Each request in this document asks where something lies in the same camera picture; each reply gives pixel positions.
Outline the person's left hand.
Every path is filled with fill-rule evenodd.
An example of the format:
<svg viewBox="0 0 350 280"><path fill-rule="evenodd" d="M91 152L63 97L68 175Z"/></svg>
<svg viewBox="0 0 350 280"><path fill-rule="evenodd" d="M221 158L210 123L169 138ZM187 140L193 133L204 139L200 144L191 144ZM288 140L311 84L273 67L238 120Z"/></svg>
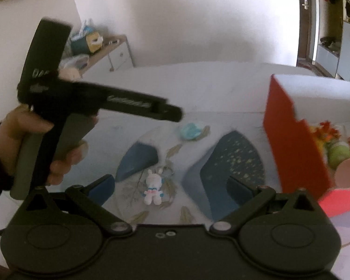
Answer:
<svg viewBox="0 0 350 280"><path fill-rule="evenodd" d="M14 175L22 139L30 133L45 134L53 124L42 119L21 104L9 112L0 124L0 162L8 175ZM53 161L47 185L59 185L73 165L81 162L88 153L88 144L80 141L77 147L69 151L62 160Z"/></svg>

